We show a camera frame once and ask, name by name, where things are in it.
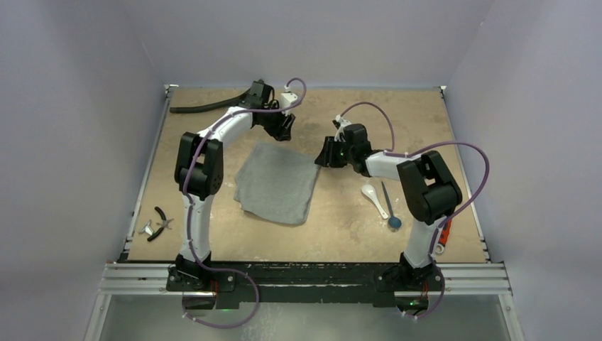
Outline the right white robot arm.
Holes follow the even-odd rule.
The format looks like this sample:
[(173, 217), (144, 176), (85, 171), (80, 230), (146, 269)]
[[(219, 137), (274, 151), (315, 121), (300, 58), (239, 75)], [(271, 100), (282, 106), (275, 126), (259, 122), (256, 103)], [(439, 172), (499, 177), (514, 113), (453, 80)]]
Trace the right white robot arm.
[(352, 166), (367, 178), (387, 178), (400, 182), (405, 204), (412, 215), (410, 238), (400, 260), (384, 271), (385, 281), (397, 281), (415, 289), (434, 268), (432, 253), (444, 219), (461, 204), (463, 195), (440, 153), (429, 151), (416, 156), (394, 156), (374, 149), (366, 127), (350, 124), (336, 136), (324, 139), (315, 164), (325, 168)]

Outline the grey cloth napkin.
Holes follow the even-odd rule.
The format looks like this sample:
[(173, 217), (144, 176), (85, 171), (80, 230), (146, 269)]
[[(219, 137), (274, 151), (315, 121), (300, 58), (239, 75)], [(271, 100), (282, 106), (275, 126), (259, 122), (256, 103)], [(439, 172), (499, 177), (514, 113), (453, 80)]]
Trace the grey cloth napkin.
[(311, 156), (259, 142), (238, 171), (234, 199), (241, 209), (278, 224), (304, 224), (319, 166)]

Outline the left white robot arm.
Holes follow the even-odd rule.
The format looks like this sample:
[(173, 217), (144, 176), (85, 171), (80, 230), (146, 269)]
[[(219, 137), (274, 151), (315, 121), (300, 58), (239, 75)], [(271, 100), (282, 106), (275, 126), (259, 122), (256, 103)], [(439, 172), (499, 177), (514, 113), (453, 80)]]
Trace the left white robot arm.
[(295, 115), (307, 88), (295, 93), (286, 84), (279, 97), (262, 81), (255, 81), (213, 124), (197, 133), (182, 135), (174, 179), (184, 202), (184, 232), (175, 260), (175, 278), (193, 290), (207, 288), (218, 271), (210, 265), (210, 213), (224, 180), (224, 149), (255, 126), (264, 128), (277, 141), (291, 139)]

